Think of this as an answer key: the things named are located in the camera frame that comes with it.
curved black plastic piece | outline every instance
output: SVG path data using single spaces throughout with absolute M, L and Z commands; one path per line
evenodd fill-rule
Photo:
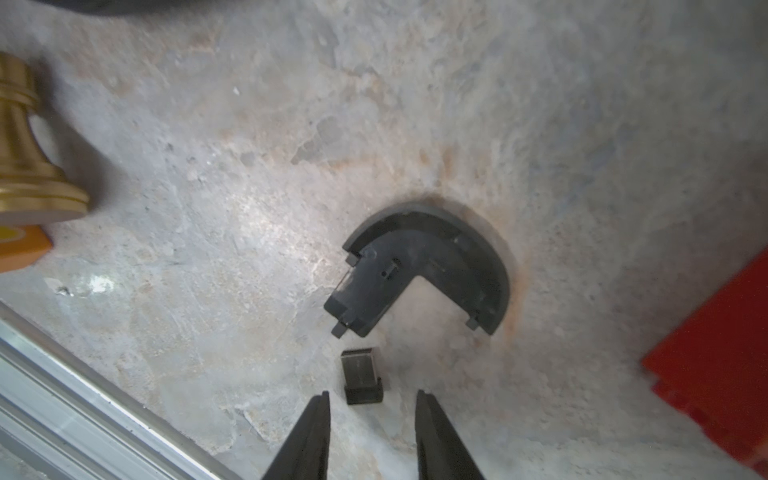
M 467 326 L 493 334 L 509 302 L 509 279 L 491 245 L 437 207 L 400 204 L 363 223 L 344 243 L 352 266 L 326 301 L 339 322 L 366 336 L 414 276 L 426 278 L 469 315 Z
M 182 3 L 190 4 L 193 0 L 35 0 L 54 7 L 66 8 L 86 15 L 131 15 L 154 12 L 161 8 Z

black plastic part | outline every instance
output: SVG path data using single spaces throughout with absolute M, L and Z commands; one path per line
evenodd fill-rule
M 347 405 L 380 403 L 384 400 L 384 386 L 376 375 L 373 349 L 346 350 L 341 354 L 344 368 L 344 393 Z
M 420 275 L 469 315 L 467 326 L 496 331 L 509 302 L 509 279 L 493 247 L 457 217 L 425 204 L 401 204 L 370 217 L 344 243 L 352 267 L 326 301 L 346 328 L 366 336 Z
M 416 395 L 419 480 L 484 480 L 434 395 Z
M 331 440 L 328 392 L 311 398 L 262 480 L 326 480 Z
M 172 5 L 184 5 L 195 0 L 35 0 L 86 15 L 131 15 L 154 12 Z

red block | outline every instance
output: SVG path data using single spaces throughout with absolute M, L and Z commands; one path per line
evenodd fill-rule
M 654 392 L 768 478 L 768 250 L 643 359 Z

orange block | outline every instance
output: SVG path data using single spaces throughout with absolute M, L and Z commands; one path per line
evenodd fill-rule
M 53 244 L 40 227 L 0 226 L 0 273 L 32 265 Z

gold chess piece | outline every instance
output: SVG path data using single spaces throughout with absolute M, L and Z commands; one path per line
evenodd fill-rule
M 31 69 L 0 51 L 0 225 L 39 225 L 83 217 L 88 194 L 45 157 L 28 114 L 40 97 Z

